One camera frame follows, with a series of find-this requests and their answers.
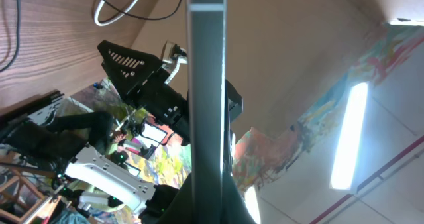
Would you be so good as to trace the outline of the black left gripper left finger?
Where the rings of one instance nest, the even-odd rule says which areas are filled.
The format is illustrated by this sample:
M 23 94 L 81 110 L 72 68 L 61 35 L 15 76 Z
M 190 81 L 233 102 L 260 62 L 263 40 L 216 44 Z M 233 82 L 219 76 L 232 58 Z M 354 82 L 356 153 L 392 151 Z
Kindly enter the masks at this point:
M 192 224 L 192 195 L 192 175 L 189 174 L 171 204 L 159 218 L 158 224 Z

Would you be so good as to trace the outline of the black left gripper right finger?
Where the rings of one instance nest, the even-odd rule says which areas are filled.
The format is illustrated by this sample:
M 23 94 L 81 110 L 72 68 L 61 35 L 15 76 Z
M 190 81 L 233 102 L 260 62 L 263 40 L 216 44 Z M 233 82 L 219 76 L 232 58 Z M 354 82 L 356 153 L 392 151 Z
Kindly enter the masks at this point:
M 255 224 L 233 177 L 224 172 L 222 177 L 221 224 Z

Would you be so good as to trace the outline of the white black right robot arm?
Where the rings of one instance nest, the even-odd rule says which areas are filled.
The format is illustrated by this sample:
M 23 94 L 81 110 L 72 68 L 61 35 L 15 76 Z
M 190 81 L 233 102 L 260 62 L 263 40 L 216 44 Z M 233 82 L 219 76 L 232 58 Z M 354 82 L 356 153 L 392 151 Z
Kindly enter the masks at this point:
M 230 113 L 225 79 L 225 43 L 189 44 L 189 95 L 168 87 L 168 73 L 154 55 L 108 41 L 98 45 L 103 69 L 119 95 L 134 108 L 146 108 L 191 144 L 192 173 L 168 207 L 155 184 L 137 179 L 85 147 L 66 168 L 66 175 L 93 184 L 144 215 L 158 213 L 159 223 L 251 223 L 225 158 L 230 145 Z

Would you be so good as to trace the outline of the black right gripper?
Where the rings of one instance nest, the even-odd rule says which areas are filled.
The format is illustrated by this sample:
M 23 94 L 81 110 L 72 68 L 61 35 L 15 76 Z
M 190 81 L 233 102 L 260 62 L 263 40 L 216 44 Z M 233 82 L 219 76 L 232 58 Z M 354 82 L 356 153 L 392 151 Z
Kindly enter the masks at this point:
M 159 125 L 169 127 L 183 144 L 191 144 L 189 118 L 189 55 L 175 43 L 165 43 L 161 56 L 102 41 L 97 49 L 102 68 L 121 100 L 145 109 Z M 230 144 L 231 122 L 242 113 L 243 100 L 225 78 L 224 145 Z

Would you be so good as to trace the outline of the blue screen Galaxy smartphone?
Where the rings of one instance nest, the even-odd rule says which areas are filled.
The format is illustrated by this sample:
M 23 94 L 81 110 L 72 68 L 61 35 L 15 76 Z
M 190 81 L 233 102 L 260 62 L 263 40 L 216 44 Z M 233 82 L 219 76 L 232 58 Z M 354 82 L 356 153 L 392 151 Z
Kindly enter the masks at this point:
M 193 220 L 222 212 L 227 0 L 186 0 Z

